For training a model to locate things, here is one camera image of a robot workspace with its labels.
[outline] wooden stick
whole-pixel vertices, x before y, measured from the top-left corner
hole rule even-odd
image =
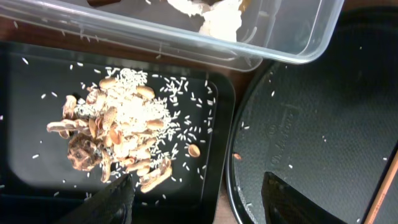
[[[387,194],[388,189],[390,188],[391,182],[394,179],[398,170],[398,153],[394,156],[394,160],[391,163],[390,168],[387,171],[386,177],[383,180],[383,183],[380,186],[379,192],[376,195],[376,198],[373,201],[372,207],[368,213],[368,216],[365,219],[364,224],[373,224],[376,219],[377,213],[383,203],[384,197]]]

